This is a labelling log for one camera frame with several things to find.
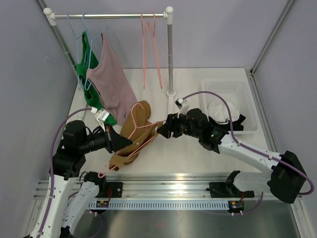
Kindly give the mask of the white tank top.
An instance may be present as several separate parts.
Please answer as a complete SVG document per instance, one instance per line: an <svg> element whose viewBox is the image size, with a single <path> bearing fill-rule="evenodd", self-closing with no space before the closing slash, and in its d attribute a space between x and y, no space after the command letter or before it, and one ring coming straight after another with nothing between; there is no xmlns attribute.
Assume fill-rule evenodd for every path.
<svg viewBox="0 0 317 238"><path fill-rule="evenodd" d="M227 102L227 105L230 109L232 118L231 121L236 121L240 115L238 108L234 106L231 102ZM208 114L216 122L226 122L226 120L230 119L227 107L221 100L214 100L209 103Z"/></svg>

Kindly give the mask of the black tank top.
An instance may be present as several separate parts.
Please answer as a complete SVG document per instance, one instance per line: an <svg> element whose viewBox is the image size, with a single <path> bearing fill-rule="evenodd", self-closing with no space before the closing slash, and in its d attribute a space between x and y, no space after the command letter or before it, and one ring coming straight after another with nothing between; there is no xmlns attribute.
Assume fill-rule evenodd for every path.
<svg viewBox="0 0 317 238"><path fill-rule="evenodd" d="M239 115L239 118L236 121L232 122L232 128L233 131L243 131L244 130L244 126L242 125L242 122L246 119L245 116L243 116L242 114ZM211 117L209 117L209 122L211 122L212 124L214 124L215 126L225 129L227 131L231 130L231 122L229 120L226 120L226 122L216 122L214 119L212 119Z"/></svg>

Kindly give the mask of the pink hanger of white top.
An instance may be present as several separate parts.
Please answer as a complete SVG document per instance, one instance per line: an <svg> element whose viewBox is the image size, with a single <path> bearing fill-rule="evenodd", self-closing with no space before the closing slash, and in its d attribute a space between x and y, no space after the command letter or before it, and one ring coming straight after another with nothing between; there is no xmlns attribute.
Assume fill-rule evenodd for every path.
<svg viewBox="0 0 317 238"><path fill-rule="evenodd" d="M141 13L141 31L142 31L142 56L143 56L143 89L146 87L146 73L147 73L147 45L148 45L148 21L144 21Z"/></svg>

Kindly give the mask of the pink hanger of black top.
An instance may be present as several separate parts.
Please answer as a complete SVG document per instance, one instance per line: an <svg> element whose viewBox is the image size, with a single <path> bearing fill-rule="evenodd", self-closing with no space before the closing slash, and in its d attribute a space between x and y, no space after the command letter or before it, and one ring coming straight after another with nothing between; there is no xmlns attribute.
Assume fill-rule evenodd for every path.
<svg viewBox="0 0 317 238"><path fill-rule="evenodd" d="M161 71L160 71L160 62L159 62L159 55L158 55L157 41L156 41L156 22L157 22L157 20L156 20L156 17L155 17L155 13L152 12L152 14L153 14L153 19L154 19L153 24L148 22L147 25L148 25L149 33L151 34L150 39L152 41L154 54L155 54L159 86L162 89L163 83L162 83L162 76L161 76Z"/></svg>

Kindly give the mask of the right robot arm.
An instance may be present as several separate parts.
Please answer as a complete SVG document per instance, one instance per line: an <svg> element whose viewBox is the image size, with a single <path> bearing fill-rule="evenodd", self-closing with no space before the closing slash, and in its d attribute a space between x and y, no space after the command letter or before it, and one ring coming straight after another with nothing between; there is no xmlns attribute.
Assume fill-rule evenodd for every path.
<svg viewBox="0 0 317 238"><path fill-rule="evenodd" d="M262 150L237 140L227 130L210 122L200 109L191 109L186 114L169 114L157 133L167 139L188 135L198 139L204 149L236 158L262 172L254 178L240 171L232 172L225 184L229 196L245 191L270 192L280 201L292 204L307 181L295 153Z"/></svg>

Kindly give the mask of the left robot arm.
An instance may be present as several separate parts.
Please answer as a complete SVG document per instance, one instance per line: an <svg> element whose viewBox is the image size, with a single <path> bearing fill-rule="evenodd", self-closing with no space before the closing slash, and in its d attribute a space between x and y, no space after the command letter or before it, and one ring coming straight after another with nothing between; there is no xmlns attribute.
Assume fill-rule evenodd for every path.
<svg viewBox="0 0 317 238"><path fill-rule="evenodd" d="M110 124L98 127L96 132L88 134L81 120L66 124L63 139L52 157L49 187L31 238L72 238L74 231L95 197L112 195L106 178L97 172L88 172L72 202L69 196L81 168L86 162L85 155L106 149L109 153L117 152L132 144L132 141L115 132Z"/></svg>

